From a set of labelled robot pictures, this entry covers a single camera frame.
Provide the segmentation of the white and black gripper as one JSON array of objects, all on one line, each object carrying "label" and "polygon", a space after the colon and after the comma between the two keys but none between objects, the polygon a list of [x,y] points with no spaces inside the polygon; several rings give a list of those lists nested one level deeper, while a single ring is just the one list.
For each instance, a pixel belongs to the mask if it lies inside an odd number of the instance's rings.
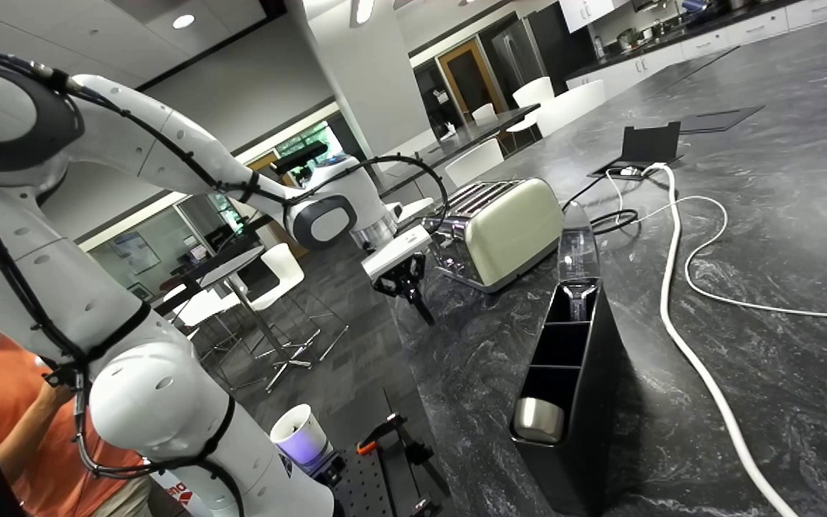
[{"label": "white and black gripper", "polygon": [[412,298],[417,314],[425,325],[432,325],[432,314],[428,311],[420,279],[425,271],[425,249],[431,243],[431,233],[417,225],[401,236],[391,239],[381,249],[371,253],[361,260],[361,271],[374,281],[379,292]]}]

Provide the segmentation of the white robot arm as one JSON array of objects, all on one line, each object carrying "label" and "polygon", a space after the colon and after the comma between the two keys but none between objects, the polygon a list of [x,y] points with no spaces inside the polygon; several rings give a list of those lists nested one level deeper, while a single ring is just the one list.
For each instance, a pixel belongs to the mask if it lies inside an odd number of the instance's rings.
[{"label": "white robot arm", "polygon": [[349,154],[285,186],[137,88],[0,54],[0,332],[76,391],[84,430],[174,474],[216,517],[336,517],[333,490],[270,441],[191,341],[46,217],[39,199],[79,164],[224,193],[308,249],[353,239],[374,263],[421,230]]}]

